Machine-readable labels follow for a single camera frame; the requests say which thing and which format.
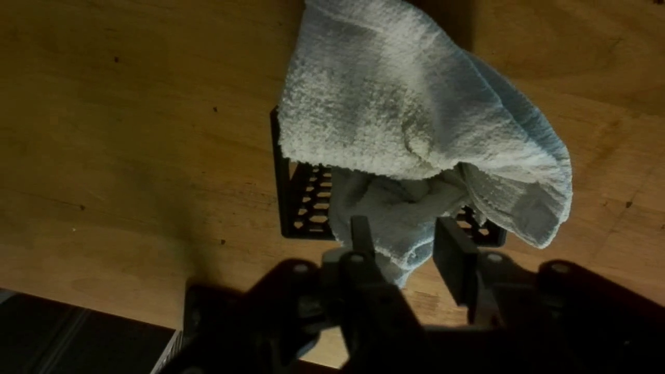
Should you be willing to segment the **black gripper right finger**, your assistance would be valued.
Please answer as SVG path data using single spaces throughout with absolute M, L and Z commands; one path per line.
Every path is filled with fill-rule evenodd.
M 434 266 L 476 327 L 506 327 L 537 295 L 537 277 L 509 256 L 478 249 L 453 219 L 434 225 Z

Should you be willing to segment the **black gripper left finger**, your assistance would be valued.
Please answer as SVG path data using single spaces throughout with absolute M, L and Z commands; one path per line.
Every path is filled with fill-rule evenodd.
M 351 219 L 351 246 L 332 263 L 332 320 L 343 333 L 341 374 L 417 374 L 429 367 L 424 328 L 377 265 L 369 222 Z

